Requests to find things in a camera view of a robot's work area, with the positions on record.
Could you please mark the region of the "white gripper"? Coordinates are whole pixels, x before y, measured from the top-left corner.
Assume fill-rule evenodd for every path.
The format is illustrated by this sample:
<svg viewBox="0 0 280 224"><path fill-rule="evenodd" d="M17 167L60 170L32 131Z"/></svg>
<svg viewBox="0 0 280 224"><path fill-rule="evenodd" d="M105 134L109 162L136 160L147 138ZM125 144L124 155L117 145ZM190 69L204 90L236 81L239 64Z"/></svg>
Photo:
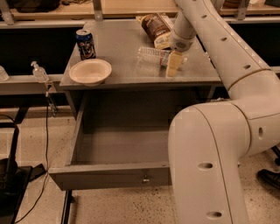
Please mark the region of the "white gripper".
<svg viewBox="0 0 280 224"><path fill-rule="evenodd" d="M167 67L165 75L167 77L173 77L178 71L182 63L182 53L186 52L192 46L196 37L196 31L191 30L187 33L179 33L178 31L172 30L169 37L169 44L172 51L168 56Z"/></svg>

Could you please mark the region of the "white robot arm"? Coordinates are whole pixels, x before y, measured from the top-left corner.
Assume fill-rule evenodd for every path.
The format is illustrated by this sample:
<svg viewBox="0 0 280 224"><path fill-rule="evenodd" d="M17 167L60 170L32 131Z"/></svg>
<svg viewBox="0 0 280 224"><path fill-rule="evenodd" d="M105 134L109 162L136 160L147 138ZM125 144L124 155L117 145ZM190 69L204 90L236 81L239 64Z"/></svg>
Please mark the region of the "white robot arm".
<svg viewBox="0 0 280 224"><path fill-rule="evenodd" d="M178 112L168 136L178 224L249 224L238 161L280 143L280 80L211 0L175 0L173 30L196 32L228 99Z"/></svg>

